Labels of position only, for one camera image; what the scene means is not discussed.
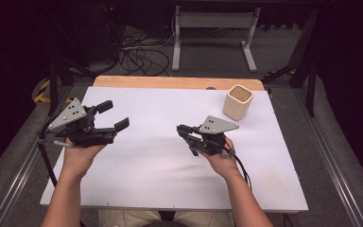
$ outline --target person's left hand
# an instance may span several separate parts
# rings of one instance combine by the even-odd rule
[[[66,138],[66,144],[71,144],[68,138]],[[66,148],[60,176],[62,178],[70,178],[70,180],[81,180],[87,173],[96,155],[105,147],[106,145],[88,148]]]

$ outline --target white metal stand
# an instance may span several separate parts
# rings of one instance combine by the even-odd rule
[[[250,51],[250,44],[258,21],[259,12],[260,8],[256,8],[254,12],[185,12],[180,11],[180,7],[176,6],[175,47],[173,50],[172,70],[179,71],[180,68],[182,47],[180,38],[181,27],[233,27],[250,29],[246,41],[242,41],[241,46],[250,71],[256,72],[257,68]]]

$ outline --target forearm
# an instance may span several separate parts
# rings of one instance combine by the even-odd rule
[[[59,178],[43,226],[79,226],[81,179]]]
[[[272,226],[241,176],[225,179],[237,227]]]

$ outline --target table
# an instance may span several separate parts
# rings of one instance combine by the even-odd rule
[[[237,155],[251,176],[254,196],[267,212],[308,210],[268,93],[255,79],[98,77],[83,104],[112,99],[114,108],[97,115],[95,126],[108,127],[126,116],[130,126],[95,158],[81,185],[81,205],[230,210],[226,184],[205,158],[191,154],[177,135],[176,126],[197,126],[208,114],[226,119],[221,105],[227,90],[236,83],[252,89],[254,98],[246,117],[237,122],[240,129],[226,134],[233,139]],[[207,87],[218,90],[202,90]],[[49,183],[41,204],[49,203],[52,192]]]

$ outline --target metal frame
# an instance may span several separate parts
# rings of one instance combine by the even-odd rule
[[[173,48],[172,70],[179,71],[181,61],[182,41],[180,38],[181,27],[233,27],[249,28],[249,33],[245,41],[241,42],[247,65],[251,72],[256,72],[257,68],[250,51],[252,37],[258,21],[260,8],[254,12],[184,12],[180,6],[176,6],[175,12],[175,45]]]
[[[66,86],[61,90],[59,96],[59,103],[65,103],[65,100],[70,94],[71,89],[72,87]],[[53,113],[59,113],[60,107],[61,106],[57,106]],[[13,182],[10,185],[9,191],[7,192],[5,198],[0,205],[0,226],[5,226],[9,218],[10,212],[16,204],[17,199],[19,199],[20,194],[22,193],[23,188],[26,185],[26,182],[31,174],[33,167],[37,163],[38,158],[41,156],[41,153],[38,150],[37,141],[38,139],[36,138],[30,152],[28,153],[19,171],[13,178]]]
[[[317,143],[320,148],[320,156],[325,163],[326,168],[328,169],[329,175],[332,178],[335,188],[341,198],[341,201],[343,202],[344,207],[346,208],[347,214],[349,215],[353,226],[363,226],[362,212],[360,211],[354,199],[354,195],[347,184],[346,178],[344,177],[337,165],[337,162],[335,161],[335,158],[333,157],[332,151],[323,137],[317,120],[306,110],[303,93],[299,89],[293,89],[293,95],[299,102],[300,107],[302,108],[302,113],[305,115],[308,125],[311,127],[312,132],[317,139]]]

